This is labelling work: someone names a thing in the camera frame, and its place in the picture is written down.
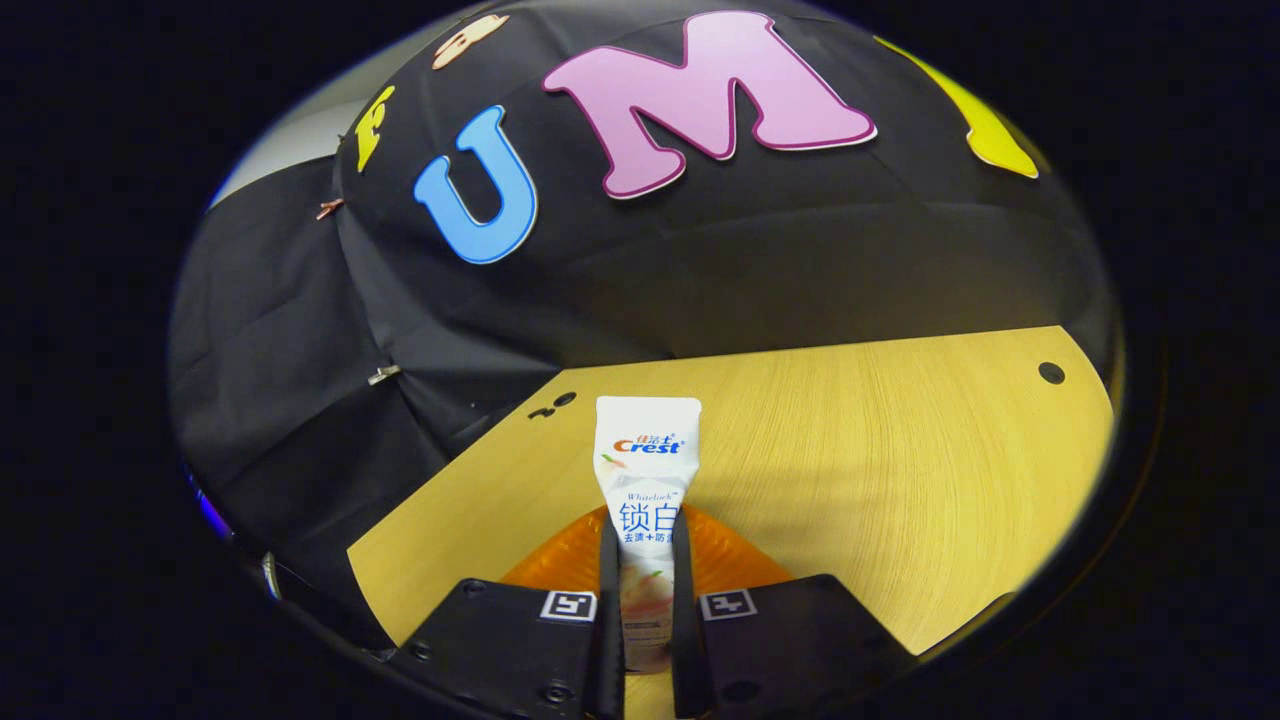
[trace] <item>white toothpaste tube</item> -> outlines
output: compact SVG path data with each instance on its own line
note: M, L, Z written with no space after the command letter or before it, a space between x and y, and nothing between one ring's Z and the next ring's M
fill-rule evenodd
M694 397L600 397L595 402L595 479L618 532L626 667L671 664L676 514L698 474Z

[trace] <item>wooden table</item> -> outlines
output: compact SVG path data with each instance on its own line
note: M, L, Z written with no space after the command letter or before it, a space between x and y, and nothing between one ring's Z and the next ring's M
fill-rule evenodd
M1042 363L1065 372L1052 384ZM527 419L564 392L577 398ZM687 500L795 577L831 573L911 652L1047 560L1093 489L1112 413L1059 327L564 370L351 546L402 643L465 577L498 579L603 497L600 395L703 402ZM669 674L627 679L671 717Z

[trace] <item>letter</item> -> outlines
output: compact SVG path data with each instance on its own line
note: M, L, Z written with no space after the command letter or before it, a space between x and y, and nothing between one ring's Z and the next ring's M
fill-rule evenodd
M502 27L508 17L485 15L460 29L453 37L444 41L444 45L435 49L435 60L431 61L431 69L438 70L452 63L454 58L466 53L468 47L489 37L489 33Z
M356 172L364 173L365 164L374 155L374 149L378 147L378 138L381 137L375 129L381 127L383 118L387 117L387 99L396 92L394 85L388 85L381 94L378 95L378 100L369 106L369 110L361 115L360 122L356 123L356 150L360 156L356 159Z
M982 100L978 100L972 92L924 64L906 50L881 37L877 37L876 41L915 63L955 102L956 109L960 110L965 122L969 123L969 135L965 136L965 140L969 142L969 150L973 150L973 154L979 160L1033 179L1039 177L1036 161L1032 160L1025 150L1018 146L1018 141L1009 133L1005 123L1000 122L1000 118Z
M520 155L498 123L506 110L488 108L458 133L458 150L471 150L498 188L502 209L488 223L479 223L467 210L449 179L449 159L440 155L422 170L413 184L413 197L426 205L449 247L467 263L485 265L511 255L529 237L538 217L538 190Z
M733 156L733 87L759 111L755 140L774 150L865 142L876 126L846 105L776 32L773 19L739 10L685 20L685 64L676 67L617 47L595 47L554 68L543 90L564 91L595 129L609 172L604 192L626 200L685 172L685 156L659 147L640 113L717 160Z

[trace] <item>black fabric backdrop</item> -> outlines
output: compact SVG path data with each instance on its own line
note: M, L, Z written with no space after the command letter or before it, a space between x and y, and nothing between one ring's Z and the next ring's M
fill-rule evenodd
M388 78L364 173L352 128L334 158L236 191L178 284L170 402L198 483L233 528L366 623L346 548L562 368L1061 324L1108 375L1114 302L1050 163L1020 133L1039 178L980 161L954 102L865 31L776 1L497 9L511 15L499 35L447 72L430 69L435 42ZM744 129L756 109L739 88L732 160L649 123L685 154L684 177L609 199L599 141L543 77L604 44L678 64L684 19L717 9L773 17L878 136L765 149ZM472 213L495 214L484 169L454 150L494 104L539 217L515 254L472 265L412 184L448 154ZM367 384L392 364L403 372Z

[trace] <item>yellow letter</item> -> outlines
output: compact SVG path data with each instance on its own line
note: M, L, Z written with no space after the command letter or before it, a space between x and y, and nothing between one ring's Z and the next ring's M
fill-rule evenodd
M360 150L360 159L356 161L356 169L358 172L365 172L365 163L374 154L374 149L378 147L378 138L380 137L375 129L383 124L383 118L387 117L387 99L396 92L394 85L388 85L387 90L378 96L378 100L369 106L365 117L360 118L356 123L356 147Z
M947 97L956 104L956 109L960 110L965 122L969 123L969 135L966 136L969 149L973 150L973 154L977 155L979 160L987 163L988 165L1005 168L1006 170L1011 170L1029 178L1039 177L1039 170L1036 169L1036 163L1021 147L1018 146L1014 137L1009 135L1009 128L1005 127L1005 123L1001 123L1000 118L991 111L991 108L983 105L982 100L978 100L972 92L956 85L947 76L934 70L929 65L925 65L906 50L902 50L901 47L897 47L879 37L877 37L876 41L915 63L922 70L925 72L925 74L933 78L933 82L938 83L942 92L946 92Z
M468 24L467 27L460 29L453 37L444 41L444 45L435 49L435 60L431 63L431 69L438 70L444 65L453 61L454 58L466 51L476 42L484 40L490 32L502 27L511 15L485 15L479 20Z

